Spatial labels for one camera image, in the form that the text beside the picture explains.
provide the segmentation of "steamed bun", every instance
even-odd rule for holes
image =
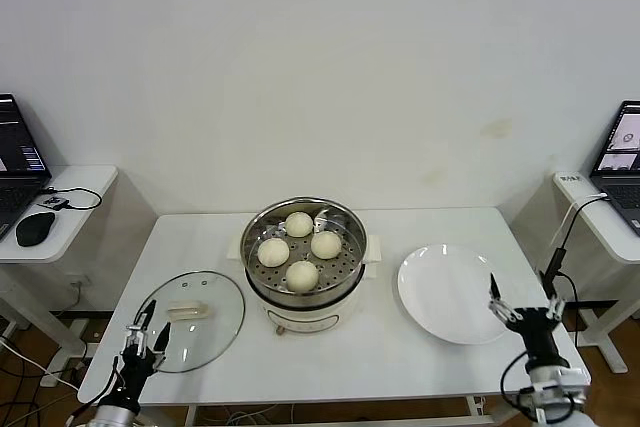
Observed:
[[[311,239],[311,252],[319,259],[333,259],[342,248],[342,241],[338,234],[324,231],[319,232]]]
[[[289,258],[289,246],[282,239],[265,240],[258,247],[258,260],[265,267],[278,267]]]
[[[309,292],[318,283],[318,277],[318,269],[311,262],[294,262],[287,269],[287,288],[292,292]]]
[[[287,217],[284,228],[291,237],[306,237],[313,230],[313,219],[305,212],[294,212]]]

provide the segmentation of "white plate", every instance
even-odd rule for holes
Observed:
[[[482,255],[460,245],[429,245],[404,260],[398,290],[426,331],[456,344],[485,344],[506,331],[488,307],[492,272],[507,290],[508,281]]]

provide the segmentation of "laptop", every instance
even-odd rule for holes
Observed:
[[[50,178],[16,100],[0,94],[0,239]]]
[[[640,235],[640,101],[625,100],[620,106],[590,177]]]

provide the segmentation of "computer mouse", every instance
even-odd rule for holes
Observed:
[[[16,227],[18,245],[31,247],[41,243],[49,235],[55,218],[56,214],[53,212],[42,212],[22,219]]]

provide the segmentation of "white side table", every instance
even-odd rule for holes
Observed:
[[[104,195],[117,175],[111,165],[52,167],[52,179],[49,185],[58,189],[84,187]],[[69,192],[64,194],[72,205],[91,205],[96,202],[95,196],[85,192]],[[48,211],[35,203],[23,214],[29,215]],[[88,321],[75,320],[67,328],[49,310],[42,305],[33,292],[10,275],[11,269],[20,268],[19,264],[50,263],[58,260],[91,215],[91,210],[62,210],[56,213],[56,220],[47,239],[33,247],[21,247],[16,241],[15,228],[0,240],[0,299],[8,304],[2,312],[12,320],[5,335],[10,334],[16,325],[24,327],[32,323],[53,339],[61,349],[49,364],[49,370],[62,370],[71,357],[80,357],[85,351],[85,344],[80,340]],[[89,344],[86,356],[95,353],[97,344]],[[56,381],[52,377],[43,377],[41,385],[53,386]]]
[[[579,172],[558,172],[553,181],[569,203],[600,192],[588,177]],[[622,264],[640,264],[640,237],[638,237],[608,202],[595,202],[580,212],[589,229],[607,252]],[[578,346],[600,349],[611,371],[628,372],[627,365],[609,338],[609,332],[640,308],[640,271],[627,282],[627,287],[616,304],[598,318],[591,309],[581,309],[580,315],[587,329],[578,333]]]

